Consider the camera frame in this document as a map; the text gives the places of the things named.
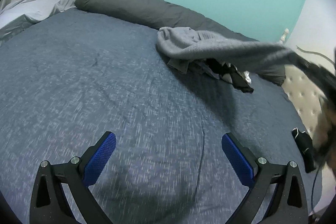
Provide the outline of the cream tufted headboard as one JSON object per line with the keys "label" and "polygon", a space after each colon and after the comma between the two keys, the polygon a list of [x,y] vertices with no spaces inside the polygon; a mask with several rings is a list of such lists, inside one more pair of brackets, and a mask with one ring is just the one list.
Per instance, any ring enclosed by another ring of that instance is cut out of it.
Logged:
{"label": "cream tufted headboard", "polygon": [[321,113],[319,99],[322,91],[293,65],[285,66],[286,80],[282,88],[302,120],[307,133],[313,137]]}

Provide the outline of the grey knit sweater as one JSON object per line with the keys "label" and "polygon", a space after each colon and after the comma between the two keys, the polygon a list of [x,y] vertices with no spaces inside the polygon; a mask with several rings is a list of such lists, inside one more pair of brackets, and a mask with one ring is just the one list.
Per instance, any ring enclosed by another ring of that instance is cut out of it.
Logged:
{"label": "grey knit sweater", "polygon": [[188,27],[160,28],[157,48],[170,58],[168,64],[183,74],[187,72],[190,62],[207,59],[230,63],[242,72],[256,73],[272,65],[294,65],[307,76],[318,70],[317,65],[279,42],[243,42]]}

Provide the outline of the black clothes pile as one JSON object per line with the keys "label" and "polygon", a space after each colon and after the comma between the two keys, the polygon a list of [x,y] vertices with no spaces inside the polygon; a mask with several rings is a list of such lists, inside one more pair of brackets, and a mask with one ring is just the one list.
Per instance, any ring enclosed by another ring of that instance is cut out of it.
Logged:
{"label": "black clothes pile", "polygon": [[220,63],[216,59],[195,60],[193,64],[205,73],[217,80],[223,80],[231,84],[235,89],[243,93],[253,93],[245,74],[240,73],[236,67],[230,63]]}

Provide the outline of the white crumpled garment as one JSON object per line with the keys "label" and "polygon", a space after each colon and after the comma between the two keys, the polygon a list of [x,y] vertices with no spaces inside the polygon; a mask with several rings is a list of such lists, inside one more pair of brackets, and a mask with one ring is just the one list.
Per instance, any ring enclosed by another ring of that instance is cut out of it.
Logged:
{"label": "white crumpled garment", "polygon": [[[226,67],[230,67],[231,64],[230,63],[223,63],[222,64],[222,67],[223,68],[226,68]],[[252,80],[249,76],[249,72],[248,71],[245,71],[245,72],[240,72],[240,71],[237,71],[237,73],[248,83],[248,84],[251,84],[252,83]],[[231,76],[229,74],[225,74],[223,76],[221,76],[221,79],[229,84],[232,84],[232,79],[231,79]]]}

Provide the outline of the black folded garment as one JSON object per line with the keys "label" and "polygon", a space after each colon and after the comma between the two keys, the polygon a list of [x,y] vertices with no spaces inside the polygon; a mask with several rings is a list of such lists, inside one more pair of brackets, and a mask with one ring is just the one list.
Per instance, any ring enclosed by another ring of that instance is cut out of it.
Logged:
{"label": "black folded garment", "polygon": [[301,132],[298,128],[294,128],[291,134],[303,158],[305,172],[313,172],[316,167],[314,164],[314,148],[310,135],[305,131]]}

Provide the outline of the light grey blanket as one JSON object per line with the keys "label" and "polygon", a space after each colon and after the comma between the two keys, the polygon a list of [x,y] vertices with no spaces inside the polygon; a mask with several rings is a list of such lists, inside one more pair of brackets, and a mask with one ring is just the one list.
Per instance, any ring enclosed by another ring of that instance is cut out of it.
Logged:
{"label": "light grey blanket", "polygon": [[75,6],[76,0],[17,0],[1,10],[1,43],[59,12]]}

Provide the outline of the dark grey long pillow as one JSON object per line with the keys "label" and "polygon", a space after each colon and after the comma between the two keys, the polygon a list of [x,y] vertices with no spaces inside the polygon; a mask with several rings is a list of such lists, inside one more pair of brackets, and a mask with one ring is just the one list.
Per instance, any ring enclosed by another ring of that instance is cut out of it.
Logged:
{"label": "dark grey long pillow", "polygon": [[161,27],[189,27],[212,31],[230,39],[252,41],[204,15],[164,0],[76,0],[79,10],[112,16],[156,30]]}

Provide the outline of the blue speckled bed sheet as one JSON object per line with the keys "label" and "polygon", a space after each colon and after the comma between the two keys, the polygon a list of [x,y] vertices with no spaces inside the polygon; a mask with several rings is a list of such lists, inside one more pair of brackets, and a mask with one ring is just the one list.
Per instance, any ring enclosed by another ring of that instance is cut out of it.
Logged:
{"label": "blue speckled bed sheet", "polygon": [[157,32],[70,9],[1,45],[1,192],[23,223],[39,164],[80,156],[106,131],[117,147],[92,193],[114,223],[224,223],[247,189],[221,147],[231,132],[256,156],[293,160],[304,125],[283,89],[252,75],[253,93],[170,69]]}

